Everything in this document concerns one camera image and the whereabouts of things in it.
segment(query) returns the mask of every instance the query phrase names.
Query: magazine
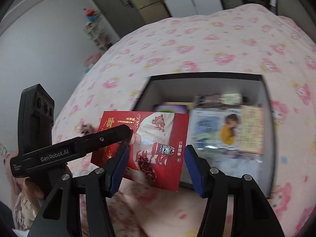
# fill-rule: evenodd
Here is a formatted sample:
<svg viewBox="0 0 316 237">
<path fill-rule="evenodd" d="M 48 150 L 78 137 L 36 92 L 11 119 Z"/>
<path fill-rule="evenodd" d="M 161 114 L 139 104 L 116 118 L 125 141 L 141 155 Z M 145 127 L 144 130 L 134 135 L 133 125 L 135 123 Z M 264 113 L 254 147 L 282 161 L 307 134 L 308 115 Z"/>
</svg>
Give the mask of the magazine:
<svg viewBox="0 0 316 237">
<path fill-rule="evenodd" d="M 240 128 L 240 109 L 196 109 L 190 113 L 188 144 L 192 144 L 197 150 L 237 150 Z"/>
<path fill-rule="evenodd" d="M 195 109 L 190 113 L 188 144 L 195 149 L 263 153 L 262 108 Z"/>
<path fill-rule="evenodd" d="M 188 123 L 188 114 L 105 111 L 99 131 L 121 124 L 129 126 L 133 136 L 124 178 L 177 191 L 184 162 Z M 119 144 L 113 144 L 92 153 L 91 163 L 103 167 L 115 155 L 118 147 Z"/>
</svg>

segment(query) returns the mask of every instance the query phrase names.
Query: finger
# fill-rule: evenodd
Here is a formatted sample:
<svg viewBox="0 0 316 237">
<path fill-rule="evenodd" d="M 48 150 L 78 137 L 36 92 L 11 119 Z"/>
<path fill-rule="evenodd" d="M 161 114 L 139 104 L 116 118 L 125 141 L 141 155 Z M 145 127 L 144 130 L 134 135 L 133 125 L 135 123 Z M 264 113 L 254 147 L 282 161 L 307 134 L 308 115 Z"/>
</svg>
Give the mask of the finger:
<svg viewBox="0 0 316 237">
<path fill-rule="evenodd" d="M 136 140 L 136 137 L 135 137 L 135 134 L 133 133 L 129 144 L 134 144 L 135 140 Z"/>
<path fill-rule="evenodd" d="M 139 237 L 148 237 L 141 227 L 139 228 Z"/>
<path fill-rule="evenodd" d="M 23 188 L 29 195 L 38 199 L 44 199 L 44 192 L 30 178 L 24 180 Z"/>
<path fill-rule="evenodd" d="M 68 166 L 66 166 L 65 165 L 65 173 L 66 174 L 69 174 L 69 175 L 71 175 L 72 176 L 72 172 L 71 172 L 71 170 L 69 169 L 69 167 Z"/>
<path fill-rule="evenodd" d="M 142 142 L 142 137 L 138 133 L 135 133 L 135 144 L 140 145 L 141 142 Z"/>
<path fill-rule="evenodd" d="M 31 181 L 30 178 L 26 178 L 23 182 L 23 191 L 26 194 L 26 197 L 31 202 L 34 213 L 37 215 L 37 213 L 40 210 L 40 204 L 37 199 L 43 199 L 44 193 L 41 191 L 41 189 Z"/>
</svg>

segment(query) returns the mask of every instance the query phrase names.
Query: door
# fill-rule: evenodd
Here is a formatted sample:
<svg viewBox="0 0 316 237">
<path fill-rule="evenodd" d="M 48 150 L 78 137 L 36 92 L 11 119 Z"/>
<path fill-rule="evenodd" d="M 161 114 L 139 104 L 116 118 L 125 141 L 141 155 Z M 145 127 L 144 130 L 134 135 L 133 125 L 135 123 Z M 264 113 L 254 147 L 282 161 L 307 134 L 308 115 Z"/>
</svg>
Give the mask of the door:
<svg viewBox="0 0 316 237">
<path fill-rule="evenodd" d="M 93 0 L 120 38 L 145 25 L 130 0 Z"/>
</svg>

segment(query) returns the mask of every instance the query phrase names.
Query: pink floral bedsheet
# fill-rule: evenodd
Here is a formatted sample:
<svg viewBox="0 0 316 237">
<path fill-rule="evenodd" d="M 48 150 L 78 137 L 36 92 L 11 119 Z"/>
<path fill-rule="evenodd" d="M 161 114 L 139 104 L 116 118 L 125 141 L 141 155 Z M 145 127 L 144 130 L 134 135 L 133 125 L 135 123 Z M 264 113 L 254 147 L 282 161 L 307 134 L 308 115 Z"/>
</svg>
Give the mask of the pink floral bedsheet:
<svg viewBox="0 0 316 237">
<path fill-rule="evenodd" d="M 152 75 L 203 71 L 264 75 L 278 151 L 270 203 L 285 235 L 296 235 L 316 203 L 316 45 L 292 20 L 260 5 L 169 18 L 128 34 L 82 79 L 55 122 L 53 141 L 78 136 L 83 123 L 97 127 L 103 111 L 130 110 Z M 69 166 L 77 176 L 95 168 L 89 161 Z M 149 237 L 189 237 L 196 236 L 205 203 L 186 190 L 123 180 L 109 207 L 118 236 L 139 236 L 140 225 Z"/>
</svg>

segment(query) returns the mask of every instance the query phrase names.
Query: red booklet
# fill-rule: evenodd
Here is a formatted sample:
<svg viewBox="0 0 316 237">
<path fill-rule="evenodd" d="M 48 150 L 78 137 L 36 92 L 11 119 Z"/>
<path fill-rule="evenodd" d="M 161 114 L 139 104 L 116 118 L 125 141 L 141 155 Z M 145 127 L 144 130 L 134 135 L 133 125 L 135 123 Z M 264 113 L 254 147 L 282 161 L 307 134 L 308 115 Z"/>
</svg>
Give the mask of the red booklet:
<svg viewBox="0 0 316 237">
<path fill-rule="evenodd" d="M 124 177 L 152 187 L 177 191 L 189 124 L 188 114 L 140 111 L 105 111 L 99 131 L 118 125 L 133 130 L 130 159 Z M 103 167 L 119 144 L 92 153 L 91 163 Z"/>
</svg>

